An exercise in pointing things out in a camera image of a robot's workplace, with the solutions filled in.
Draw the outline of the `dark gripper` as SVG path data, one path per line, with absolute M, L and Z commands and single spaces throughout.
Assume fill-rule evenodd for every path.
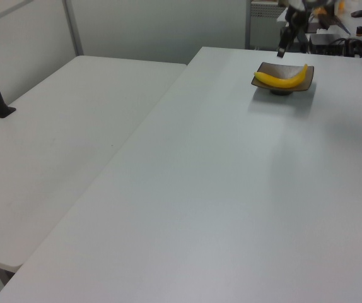
M 283 58 L 289 45 L 297 39 L 300 43 L 306 43 L 305 30 L 308 27 L 307 13 L 314 8 L 311 0 L 288 0 L 288 13 L 286 15 L 287 26 L 282 28 L 280 41 L 277 48 L 277 57 Z

